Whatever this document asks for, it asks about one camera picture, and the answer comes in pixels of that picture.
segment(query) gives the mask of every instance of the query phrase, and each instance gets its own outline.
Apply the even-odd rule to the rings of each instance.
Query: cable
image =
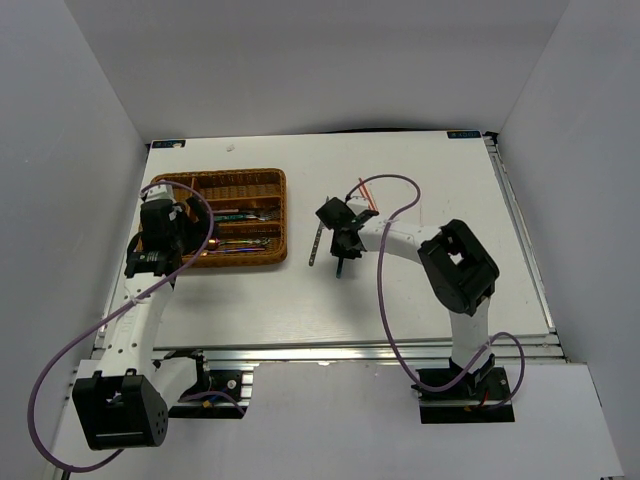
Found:
[[[155,292],[157,289],[159,289],[163,285],[173,281],[179,274],[181,274],[187,268],[189,268],[191,265],[193,265],[193,263],[200,257],[200,254],[207,247],[207,244],[209,242],[209,238],[211,238],[211,234],[213,233],[213,222],[214,222],[213,210],[211,210],[211,206],[207,203],[207,201],[204,199],[204,197],[202,195],[200,195],[199,192],[197,192],[196,190],[194,190],[191,187],[188,187],[187,185],[183,185],[183,184],[178,183],[178,182],[172,182],[172,181],[169,181],[169,180],[162,180],[162,181],[159,181],[159,182],[156,182],[156,183],[152,183],[152,184],[147,185],[146,187],[144,187],[140,191],[140,196],[143,196],[149,189],[151,189],[151,188],[153,188],[153,187],[155,187],[157,185],[169,185],[169,186],[172,186],[172,187],[184,188],[185,190],[188,190],[189,192],[191,192],[196,198],[198,198],[198,200],[200,200],[205,205],[205,207],[207,208],[207,211],[209,213],[209,230],[207,232],[207,236],[205,237],[204,241],[202,242],[202,246],[193,255],[193,257],[189,261],[187,261],[187,263],[182,265],[175,272],[172,272],[169,275],[167,275],[166,277],[161,278],[160,280],[158,280],[157,283],[155,283],[151,287],[147,288],[145,291],[140,293],[137,297],[132,298],[127,303],[122,305],[120,308],[118,308],[117,310],[113,311],[112,313],[107,315],[105,318],[100,320],[98,323],[96,323],[95,325],[92,325],[91,327],[87,328],[84,332],[82,332],[76,338],[71,340],[58,353],[56,353],[51,360],[49,360],[49,362],[42,369],[42,372],[40,372],[40,375],[38,375],[38,378],[36,379],[36,381],[35,381],[35,383],[33,385],[33,389],[31,390],[31,395],[29,396],[29,403],[28,403],[28,408],[27,408],[27,425],[28,425],[28,428],[29,428],[29,436],[31,437],[31,441],[35,445],[35,447],[38,450],[38,452],[40,452],[40,455],[42,455],[49,463],[51,463],[54,466],[60,468],[61,470],[67,471],[69,473],[93,472],[94,470],[97,470],[100,467],[104,467],[109,462],[111,462],[114,458],[116,458],[118,455],[120,455],[122,453],[122,449],[116,450],[114,453],[112,453],[110,456],[108,456],[107,458],[105,458],[101,462],[98,462],[98,463],[96,463],[94,465],[90,465],[88,467],[76,467],[76,466],[73,466],[73,465],[69,465],[69,464],[66,464],[63,461],[59,460],[58,458],[54,457],[53,454],[49,450],[47,450],[47,447],[44,446],[44,444],[42,443],[42,440],[40,439],[40,437],[38,435],[38,432],[36,430],[36,422],[35,422],[36,399],[38,398],[38,392],[40,391],[40,387],[42,387],[42,383],[43,383],[44,379],[49,374],[49,372],[51,371],[53,366],[56,363],[58,363],[58,361],[67,352],[69,352],[69,350],[71,350],[73,347],[78,345],[80,342],[82,342],[85,338],[87,338],[92,333],[98,331],[100,328],[102,328],[104,325],[106,325],[107,323],[109,323],[113,319],[116,319],[116,318],[122,316],[125,312],[127,312],[131,308],[133,308],[133,306],[136,303],[138,303],[140,300],[148,297],[149,295],[151,295],[153,292]]]
[[[506,399],[504,399],[500,403],[492,405],[491,407],[486,407],[486,409],[497,408],[504,405],[505,403],[509,402],[514,397],[514,395],[518,392],[518,390],[520,389],[520,386],[522,385],[522,380],[524,379],[524,367],[525,367],[524,349],[522,348],[520,341],[510,333],[498,332],[495,335],[493,335],[489,339],[489,342],[487,342],[485,345],[480,347],[480,349],[476,352],[476,354],[469,361],[469,363],[462,369],[462,371],[453,380],[439,387],[434,387],[432,385],[427,385],[425,383],[422,383],[418,378],[418,376],[416,376],[416,374],[414,374],[411,371],[411,368],[409,367],[405,359],[402,358],[402,355],[400,354],[400,350],[398,349],[398,345],[396,344],[396,341],[393,338],[393,335],[391,334],[391,329],[389,328],[389,321],[387,319],[387,312],[384,306],[384,294],[382,291],[382,263],[384,260],[384,251],[385,251],[386,242],[387,242],[387,235],[389,234],[389,230],[391,229],[391,225],[393,224],[393,221],[402,212],[409,210],[411,207],[416,205],[418,201],[420,201],[420,196],[422,195],[422,193],[420,191],[420,186],[409,177],[406,177],[404,175],[398,175],[395,173],[384,173],[380,175],[373,175],[369,178],[365,178],[364,180],[360,181],[358,185],[353,187],[349,191],[349,193],[347,193],[345,201],[349,201],[349,199],[351,198],[351,194],[355,192],[360,187],[360,185],[363,185],[366,182],[370,182],[372,180],[376,180],[378,178],[398,178],[400,180],[404,180],[410,183],[416,189],[416,197],[413,199],[413,201],[406,204],[404,207],[399,208],[395,212],[393,212],[389,217],[389,219],[387,220],[384,230],[382,231],[382,237],[380,239],[380,253],[378,254],[378,267],[377,267],[376,278],[377,278],[377,288],[378,288],[378,305],[380,307],[380,318],[382,319],[382,326],[384,328],[384,333],[387,336],[387,340],[389,341],[389,346],[391,347],[391,350],[393,350],[393,353],[396,356],[398,363],[400,364],[402,369],[405,371],[405,373],[409,376],[409,378],[411,378],[411,380],[413,380],[418,387],[422,388],[423,390],[426,390],[427,392],[432,392],[432,393],[445,392],[451,389],[452,387],[454,387],[455,385],[457,385],[464,378],[464,376],[471,370],[471,367],[473,367],[473,364],[482,356],[482,354],[485,352],[487,348],[489,348],[491,344],[493,344],[500,337],[508,337],[516,344],[516,347],[518,347],[518,351],[520,353],[520,376],[518,377],[518,382],[516,383],[516,386],[514,387],[514,389],[511,391],[511,393]]]
[[[236,410],[238,410],[242,414],[242,416],[244,416],[244,414],[246,413],[244,409],[240,406],[240,404],[236,402],[231,395],[225,392],[218,392],[216,390],[209,390],[208,392],[198,392],[198,393],[194,393],[193,395],[187,395],[186,397],[182,397],[179,401],[190,402],[192,400],[199,400],[203,397],[209,397],[211,395],[215,395],[216,397],[222,397],[227,399],[230,403],[233,404],[234,407],[236,407]]]

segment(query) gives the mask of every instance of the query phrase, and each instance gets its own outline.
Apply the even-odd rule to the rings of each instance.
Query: white panel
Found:
[[[508,367],[515,382],[517,367]],[[159,448],[131,449],[87,479],[585,480],[622,473],[584,365],[531,365],[516,422],[421,425],[400,367],[258,367],[242,420],[171,419]],[[71,405],[56,453],[88,465]]]
[[[0,477],[34,479],[32,383],[102,313],[145,152],[62,0],[0,3]],[[80,353],[42,390],[46,444]]]
[[[574,1],[501,138],[554,320],[640,478],[640,3]]]
[[[499,130],[567,0],[67,0],[145,140]]]
[[[343,197],[358,177],[401,173],[418,182],[421,207],[401,219],[418,225],[468,223],[498,264],[489,328],[547,334],[522,251],[481,139],[445,132],[292,135],[187,140],[185,148],[152,149],[143,183],[176,171],[281,168],[287,175],[285,262],[262,268],[193,270],[180,277],[163,315],[157,347],[386,341],[376,296],[377,254],[346,261],[340,280],[325,231],[314,267],[308,260],[327,195]],[[390,214],[411,201],[397,179],[371,184]],[[138,231],[138,216],[130,234]],[[112,308],[123,302],[124,276]],[[398,339],[446,338],[449,312],[436,299],[422,265],[387,256],[384,288]]]

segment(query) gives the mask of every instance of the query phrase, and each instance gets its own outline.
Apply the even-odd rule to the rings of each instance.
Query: black tag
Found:
[[[482,138],[478,130],[452,130],[447,132],[449,138]]]
[[[186,140],[156,140],[151,144],[151,148],[182,148]]]

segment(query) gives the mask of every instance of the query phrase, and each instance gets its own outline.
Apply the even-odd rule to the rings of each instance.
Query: brown basket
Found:
[[[280,263],[287,257],[287,185],[282,170],[277,168],[256,168],[246,170],[221,170],[217,172],[185,172],[158,175],[152,182],[171,180],[189,185],[209,202],[214,210],[230,208],[261,209],[280,211],[280,218],[267,221],[240,221],[219,223],[219,238],[246,239],[268,237],[266,250],[261,252],[240,252],[209,254],[198,258],[194,267],[240,267],[270,265]],[[191,193],[175,188],[173,194],[177,202],[184,202]],[[189,207],[187,214],[192,220],[195,215]]]

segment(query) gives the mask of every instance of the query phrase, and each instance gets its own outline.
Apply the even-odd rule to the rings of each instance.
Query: gray wall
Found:
[[[640,479],[640,3],[572,1],[501,151],[567,353]]]
[[[145,140],[499,130],[568,0],[67,0]]]
[[[39,479],[31,385],[101,316],[145,151],[62,0],[4,0],[0,10],[0,478]],[[82,353],[41,391],[46,444]]]

